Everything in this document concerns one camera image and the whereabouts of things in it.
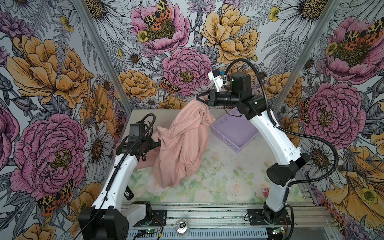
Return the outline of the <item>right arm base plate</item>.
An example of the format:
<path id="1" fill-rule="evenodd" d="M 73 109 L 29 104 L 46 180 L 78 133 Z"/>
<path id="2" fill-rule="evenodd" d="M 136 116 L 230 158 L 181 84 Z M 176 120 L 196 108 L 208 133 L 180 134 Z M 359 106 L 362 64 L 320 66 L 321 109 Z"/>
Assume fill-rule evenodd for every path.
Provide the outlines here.
<path id="1" fill-rule="evenodd" d="M 248 209 L 247 217 L 251 226 L 288 226 L 291 224 L 290 216 L 285 208 L 279 212 L 264 209 Z"/>

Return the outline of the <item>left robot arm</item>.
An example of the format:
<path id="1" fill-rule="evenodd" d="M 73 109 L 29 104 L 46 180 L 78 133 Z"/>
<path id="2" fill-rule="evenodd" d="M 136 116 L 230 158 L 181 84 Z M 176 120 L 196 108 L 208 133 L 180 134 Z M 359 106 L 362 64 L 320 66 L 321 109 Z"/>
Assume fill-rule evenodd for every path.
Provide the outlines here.
<path id="1" fill-rule="evenodd" d="M 93 205 L 79 214 L 81 230 L 77 237 L 83 240 L 125 240 L 131 227 L 139 222 L 152 221 L 150 202 L 136 201 L 125 210 L 122 203 L 134 197 L 128 182 L 138 162 L 145 161 L 146 154 L 161 145 L 152 139 L 154 123 L 142 119 L 130 125 L 131 133 L 116 149 L 106 184 Z"/>

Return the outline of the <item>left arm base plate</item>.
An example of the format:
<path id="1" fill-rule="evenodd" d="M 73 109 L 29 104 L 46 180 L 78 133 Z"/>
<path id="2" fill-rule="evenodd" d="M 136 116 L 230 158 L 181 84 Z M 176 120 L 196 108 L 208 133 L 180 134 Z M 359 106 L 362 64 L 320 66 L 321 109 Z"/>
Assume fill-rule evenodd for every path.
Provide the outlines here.
<path id="1" fill-rule="evenodd" d="M 138 222 L 135 227 L 165 227 L 167 214 L 167 210 L 152 210 L 152 218 Z"/>

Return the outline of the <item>pink garment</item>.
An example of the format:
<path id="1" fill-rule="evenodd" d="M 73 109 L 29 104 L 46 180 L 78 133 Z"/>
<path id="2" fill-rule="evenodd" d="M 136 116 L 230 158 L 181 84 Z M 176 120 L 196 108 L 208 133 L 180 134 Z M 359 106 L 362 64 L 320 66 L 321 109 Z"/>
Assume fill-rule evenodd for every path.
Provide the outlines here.
<path id="1" fill-rule="evenodd" d="M 207 105 L 192 100 L 176 116 L 169 128 L 157 127 L 152 139 L 159 148 L 150 150 L 146 161 L 139 161 L 136 169 L 152 167 L 161 188 L 177 187 L 200 167 L 207 149 L 210 125 L 215 122 Z"/>

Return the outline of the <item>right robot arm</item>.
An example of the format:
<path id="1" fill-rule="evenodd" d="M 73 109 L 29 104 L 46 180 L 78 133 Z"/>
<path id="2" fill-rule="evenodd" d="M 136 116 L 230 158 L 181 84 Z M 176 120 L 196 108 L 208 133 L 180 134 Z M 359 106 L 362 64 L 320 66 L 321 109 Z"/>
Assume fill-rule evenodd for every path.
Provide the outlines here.
<path id="1" fill-rule="evenodd" d="M 287 135 L 278 130 L 278 124 L 271 110 L 267 110 L 267 99 L 254 96 L 251 76 L 244 72 L 225 75 L 220 70 L 208 74 L 215 89 L 205 93 L 207 101 L 200 94 L 196 99 L 210 107 L 235 107 L 235 114 L 227 114 L 212 125 L 212 133 L 228 147 L 239 153 L 257 134 L 261 134 L 272 150 L 276 163 L 267 169 L 270 183 L 269 195 L 263 211 L 248 211 L 251 224 L 280 224 L 287 217 L 286 201 L 288 184 L 296 173 L 310 160 L 308 154 L 290 141 Z"/>

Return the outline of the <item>lavender plastic laundry basket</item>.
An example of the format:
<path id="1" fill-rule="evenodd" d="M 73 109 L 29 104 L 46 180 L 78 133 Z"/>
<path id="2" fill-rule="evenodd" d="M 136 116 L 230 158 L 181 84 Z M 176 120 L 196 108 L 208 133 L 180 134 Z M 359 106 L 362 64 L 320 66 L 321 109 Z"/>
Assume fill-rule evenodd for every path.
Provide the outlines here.
<path id="1" fill-rule="evenodd" d="M 211 130 L 235 153 L 240 153 L 259 134 L 257 128 L 237 108 L 216 120 Z"/>

